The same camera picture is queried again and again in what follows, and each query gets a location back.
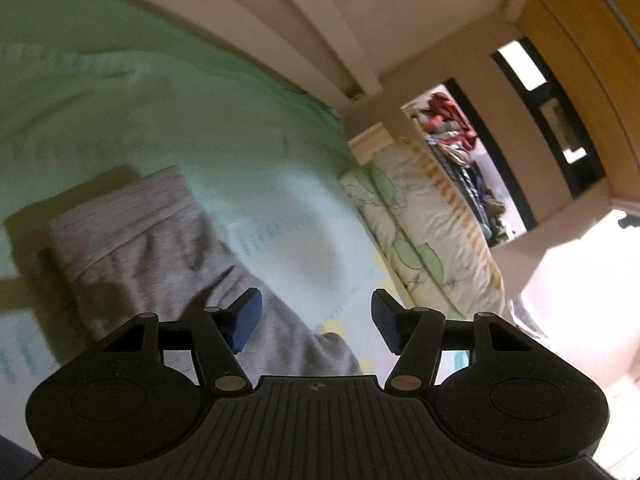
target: mint green blanket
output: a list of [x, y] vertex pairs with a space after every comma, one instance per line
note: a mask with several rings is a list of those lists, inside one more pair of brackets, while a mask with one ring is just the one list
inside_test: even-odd
[[0, 433], [33, 449], [24, 403], [84, 345], [18, 272], [25, 232], [174, 164], [249, 270], [386, 378], [369, 301], [393, 285], [331, 110], [121, 0], [0, 0]]

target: grey cloth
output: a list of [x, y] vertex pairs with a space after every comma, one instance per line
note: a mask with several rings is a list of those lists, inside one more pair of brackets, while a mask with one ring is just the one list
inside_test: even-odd
[[460, 131], [460, 124], [457, 121], [444, 121], [440, 124], [437, 124], [433, 130], [430, 131], [430, 134], [434, 137], [440, 136], [442, 134], [446, 134], [448, 132], [458, 132]]
[[[262, 319], [236, 356], [253, 384], [261, 375], [361, 373], [340, 336], [309, 330], [214, 236], [175, 167], [84, 203], [48, 222], [46, 231], [56, 272], [94, 339], [141, 312], [155, 312], [161, 321], [181, 319], [205, 306], [226, 308], [256, 287]], [[40, 281], [59, 283], [46, 269], [39, 266]], [[193, 376], [190, 356], [165, 362]]]
[[553, 351], [549, 336], [540, 327], [534, 312], [530, 308], [527, 308], [521, 294], [517, 295], [513, 300], [509, 300], [507, 302], [507, 308], [510, 311], [513, 324], [517, 326], [519, 330], [539, 342], [542, 346]]

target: red clothing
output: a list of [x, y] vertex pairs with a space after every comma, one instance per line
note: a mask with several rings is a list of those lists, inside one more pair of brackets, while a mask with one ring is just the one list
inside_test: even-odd
[[442, 92], [435, 92], [431, 95], [431, 99], [429, 99], [429, 108], [436, 114], [436, 117], [440, 116], [440, 122], [443, 120], [452, 120], [460, 125], [461, 131], [459, 135], [444, 139], [442, 142], [446, 144], [457, 142], [469, 151], [474, 148], [478, 134], [473, 130], [471, 124], [466, 122], [455, 102], [448, 95]]
[[435, 130], [436, 126], [438, 126], [439, 124], [442, 124], [443, 122], [444, 122], [444, 119], [442, 118], [442, 116], [441, 115], [436, 115], [428, 123], [426, 123], [424, 126], [422, 126], [422, 129], [425, 132], [432, 132], [433, 130]]

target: clothes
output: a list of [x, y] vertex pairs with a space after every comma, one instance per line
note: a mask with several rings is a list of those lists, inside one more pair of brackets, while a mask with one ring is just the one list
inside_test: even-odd
[[500, 216], [506, 213], [507, 208], [504, 205], [504, 202], [500, 202], [495, 198], [487, 196], [484, 199], [484, 210], [489, 216], [492, 216], [494, 218], [500, 218]]
[[484, 182], [484, 176], [482, 176], [480, 166], [478, 166], [478, 163], [476, 161], [472, 161], [469, 167], [466, 169], [466, 172], [471, 179], [471, 184], [473, 184], [473, 186], [476, 188], [476, 191], [478, 192], [480, 202], [484, 205], [486, 203], [486, 197], [489, 191]]
[[453, 137], [446, 142], [457, 142], [462, 144], [466, 150], [473, 150], [478, 135], [471, 127], [471, 124], [466, 122], [453, 99], [442, 92], [434, 92], [431, 95], [431, 99], [429, 99], [429, 106], [436, 115], [440, 115], [444, 120], [456, 121], [460, 126], [459, 136]]
[[[36, 276], [51, 286], [61, 272], [73, 314], [100, 339], [141, 312], [175, 320], [205, 306], [228, 307], [245, 290], [262, 293], [262, 319], [238, 362], [256, 385], [261, 375], [360, 374], [347, 344], [317, 335], [240, 264], [213, 234], [177, 168], [84, 203], [46, 225], [49, 247]], [[51, 264], [43, 264], [47, 251]], [[189, 356], [170, 365], [193, 373]]]
[[500, 217], [490, 215], [489, 224], [492, 232], [491, 239], [487, 241], [489, 247], [501, 246], [510, 240], [509, 233], [507, 232], [507, 226], [504, 225]]
[[491, 227], [489, 226], [489, 221], [486, 213], [484, 212], [484, 207], [482, 206], [478, 192], [474, 188], [465, 168], [461, 167], [459, 164], [450, 162], [444, 153], [442, 153], [442, 150], [439, 148], [436, 140], [430, 138], [427, 138], [426, 140], [436, 160], [443, 167], [447, 175], [449, 175], [449, 178], [453, 183], [456, 184], [460, 193], [462, 193], [466, 203], [468, 203], [471, 211], [473, 211], [476, 216], [484, 237], [488, 240], [492, 235]]
[[438, 148], [451, 162], [462, 166], [463, 168], [469, 168], [473, 163], [469, 152], [467, 150], [459, 148], [455, 144], [453, 146], [449, 146], [448, 144], [439, 142]]
[[445, 136], [455, 137], [460, 130], [460, 124], [456, 121], [445, 121], [442, 116], [435, 116], [431, 121], [426, 123], [422, 129], [432, 136], [442, 136], [443, 134], [449, 134]]

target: wall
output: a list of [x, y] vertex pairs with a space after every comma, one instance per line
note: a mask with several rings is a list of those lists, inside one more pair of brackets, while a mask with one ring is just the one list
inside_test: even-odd
[[549, 250], [581, 238], [610, 211], [610, 186], [603, 180], [535, 229], [491, 249], [506, 297], [515, 298], [524, 290]]
[[349, 141], [351, 153], [359, 164], [369, 162], [371, 158], [385, 146], [393, 144], [393, 137], [389, 135], [382, 123], [376, 123]]
[[603, 388], [639, 359], [638, 290], [621, 277], [640, 273], [640, 231], [621, 229], [622, 215], [548, 250], [524, 289], [554, 351]]
[[383, 93], [355, 105], [345, 117], [351, 137], [382, 122], [394, 137], [417, 137], [400, 107], [455, 78], [491, 131], [533, 214], [544, 221], [572, 201], [540, 130], [491, 54], [521, 32], [498, 14], [449, 36], [382, 78]]
[[528, 0], [518, 23], [580, 114], [614, 197], [640, 204], [640, 0]]

